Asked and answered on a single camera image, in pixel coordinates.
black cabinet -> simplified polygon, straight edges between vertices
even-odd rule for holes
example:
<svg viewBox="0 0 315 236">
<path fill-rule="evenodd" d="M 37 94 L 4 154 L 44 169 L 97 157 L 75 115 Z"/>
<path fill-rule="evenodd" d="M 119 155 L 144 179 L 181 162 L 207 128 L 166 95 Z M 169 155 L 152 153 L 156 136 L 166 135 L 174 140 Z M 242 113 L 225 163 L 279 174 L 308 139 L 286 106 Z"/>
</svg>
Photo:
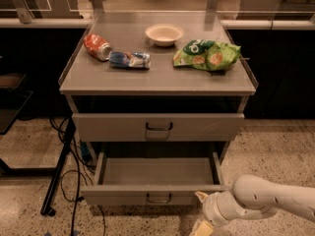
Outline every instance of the black cabinet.
<svg viewBox="0 0 315 236">
<path fill-rule="evenodd" d="M 315 117 L 315 30 L 230 30 L 259 85 L 248 118 Z"/>
<path fill-rule="evenodd" d="M 33 91 L 22 115 L 71 113 L 58 80 L 85 29 L 0 29 L 0 74 L 27 74 L 24 89 Z"/>
</svg>

snack wrapper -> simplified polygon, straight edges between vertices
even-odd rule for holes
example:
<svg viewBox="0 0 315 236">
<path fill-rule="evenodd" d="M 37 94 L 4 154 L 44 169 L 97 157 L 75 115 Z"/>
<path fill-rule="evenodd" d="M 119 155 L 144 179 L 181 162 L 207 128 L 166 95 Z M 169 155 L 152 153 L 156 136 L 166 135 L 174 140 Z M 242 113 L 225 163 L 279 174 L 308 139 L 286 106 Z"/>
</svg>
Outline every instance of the snack wrapper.
<svg viewBox="0 0 315 236">
<path fill-rule="evenodd" d="M 110 52 L 109 64 L 117 68 L 148 70 L 151 57 L 147 52 Z"/>
<path fill-rule="evenodd" d="M 192 40 L 173 57 L 174 67 L 205 71 L 228 69 L 240 56 L 240 46 L 207 39 Z"/>
</svg>

closed drawer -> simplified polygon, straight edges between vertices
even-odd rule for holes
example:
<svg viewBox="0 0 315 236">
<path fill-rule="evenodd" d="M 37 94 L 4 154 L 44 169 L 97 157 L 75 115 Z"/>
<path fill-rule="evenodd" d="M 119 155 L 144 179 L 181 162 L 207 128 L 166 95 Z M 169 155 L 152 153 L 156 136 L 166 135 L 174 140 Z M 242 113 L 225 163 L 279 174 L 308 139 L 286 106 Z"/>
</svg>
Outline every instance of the closed drawer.
<svg viewBox="0 0 315 236">
<path fill-rule="evenodd" d="M 84 142 L 232 141 L 243 114 L 73 114 Z"/>
</svg>

white bowl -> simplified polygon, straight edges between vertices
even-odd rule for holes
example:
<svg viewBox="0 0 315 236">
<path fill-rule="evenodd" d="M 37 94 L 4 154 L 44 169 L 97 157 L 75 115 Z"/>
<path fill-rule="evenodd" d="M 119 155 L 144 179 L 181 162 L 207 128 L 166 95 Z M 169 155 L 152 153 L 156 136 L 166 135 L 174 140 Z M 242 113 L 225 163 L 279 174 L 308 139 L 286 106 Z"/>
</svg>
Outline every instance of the white bowl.
<svg viewBox="0 0 315 236">
<path fill-rule="evenodd" d="M 147 28 L 146 35 L 158 46 L 170 46 L 184 34 L 181 27 L 170 24 L 158 24 Z"/>
</svg>

open drawer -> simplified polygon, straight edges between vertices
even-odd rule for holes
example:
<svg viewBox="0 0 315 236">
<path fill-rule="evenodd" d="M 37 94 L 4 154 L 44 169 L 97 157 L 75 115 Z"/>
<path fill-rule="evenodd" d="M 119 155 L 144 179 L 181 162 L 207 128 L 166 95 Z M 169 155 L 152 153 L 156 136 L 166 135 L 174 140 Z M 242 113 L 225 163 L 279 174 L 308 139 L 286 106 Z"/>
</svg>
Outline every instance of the open drawer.
<svg viewBox="0 0 315 236">
<path fill-rule="evenodd" d="M 82 187 L 89 205 L 196 205 L 196 191 L 224 191 L 210 143 L 106 143 L 94 185 Z"/>
<path fill-rule="evenodd" d="M 84 142 L 232 141 L 241 113 L 75 113 Z"/>
</svg>

